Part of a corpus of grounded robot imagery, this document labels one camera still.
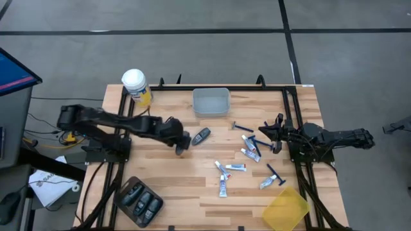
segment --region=monitor screen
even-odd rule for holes
[[[0,96],[20,90],[41,79],[4,50],[0,50]]]

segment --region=floor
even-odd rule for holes
[[[288,32],[288,40],[284,33],[124,35],[153,29],[283,29],[283,2],[285,26],[291,32],[317,33],[296,30]],[[0,0],[0,8],[4,4],[0,46],[43,78],[33,96],[102,99],[106,84],[121,83],[121,75],[133,67],[143,70],[150,83],[161,77],[175,83],[179,74],[182,83],[254,83],[262,74],[267,83],[314,84],[327,129],[365,128],[375,138],[376,147],[369,151],[335,152],[350,226],[411,227],[411,134],[385,135],[381,129],[411,115],[411,30],[395,33],[411,28],[410,1]],[[386,30],[366,30],[376,28]],[[117,32],[81,33],[91,30]],[[55,123],[60,106],[70,103],[101,106],[101,101],[33,99],[30,112]],[[26,128],[51,129],[30,117]],[[50,157],[66,155],[69,162],[81,162],[77,151],[40,149]],[[75,208],[66,204],[57,212],[39,209],[34,230],[70,228]]]

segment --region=wooden table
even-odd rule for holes
[[[117,114],[121,89],[122,85],[107,86],[103,102],[106,111]],[[298,85],[297,93],[304,122],[323,126],[315,89]],[[263,125],[263,121],[274,123],[278,113],[285,114],[282,94],[276,91],[231,91],[229,115],[218,118],[195,117],[191,91],[154,91],[153,96],[151,115],[179,119],[191,136],[204,127],[210,128],[211,135],[204,143],[190,147],[181,156],[176,156],[174,148],[163,143],[132,136],[132,152],[130,160],[125,164],[123,182],[131,176],[137,176],[165,201],[161,213],[146,229],[167,230],[169,225],[174,225],[176,230],[237,230],[238,226],[244,226],[245,230],[270,230],[261,218],[265,207],[288,185],[298,191],[295,167],[290,161],[288,147],[283,145],[283,150],[275,155],[267,147],[260,146],[262,158],[256,163],[240,151],[245,147],[241,135],[250,133],[232,130],[231,124],[236,121],[239,125],[252,128],[257,139],[269,142],[258,131],[258,127]],[[291,96],[289,98],[293,112]],[[136,107],[134,115],[143,110],[144,108]],[[215,160],[223,165],[247,165],[247,172],[231,171],[233,176],[227,181],[227,198],[218,197],[221,172],[216,168]],[[275,183],[269,188],[259,189],[259,184],[271,175],[266,163],[271,164],[287,180],[284,185],[278,186]],[[89,184],[97,166],[98,164],[88,166],[84,186]],[[85,217],[101,198],[106,169],[107,164],[104,164],[92,182],[86,200]],[[314,172],[320,199],[337,221],[347,226],[335,172],[325,164],[315,164]],[[85,187],[77,214],[81,213],[84,192]],[[106,206],[103,226],[109,223],[111,205],[110,200]],[[311,219],[315,226],[317,222],[313,206]],[[304,230],[304,220],[295,229]],[[139,230],[139,227],[118,210],[116,230]]]

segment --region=white toothpaste tube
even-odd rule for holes
[[[249,138],[247,138],[245,135],[242,135],[241,137],[243,138],[245,145],[247,145],[250,151],[256,150],[256,147],[251,143]]]
[[[260,189],[264,189],[265,187],[268,187],[268,186],[272,185],[272,183],[274,182],[274,180],[275,180],[276,178],[277,178],[276,175],[272,175],[272,176],[268,177],[267,179],[265,179],[265,180],[263,181],[263,183],[261,183],[261,184],[259,185],[259,188],[260,188]]]
[[[231,177],[231,173],[225,170],[224,166],[222,166],[219,161],[216,160],[215,164],[217,165],[218,169],[223,173],[225,180],[228,180]]]
[[[238,170],[238,171],[247,171],[245,164],[228,164],[225,166],[226,169]]]
[[[227,186],[223,175],[220,176],[220,197],[227,197]]]
[[[260,157],[252,151],[245,150],[244,148],[242,148],[241,152],[244,153],[246,156],[250,157],[251,159],[255,160],[256,162],[259,162]]]

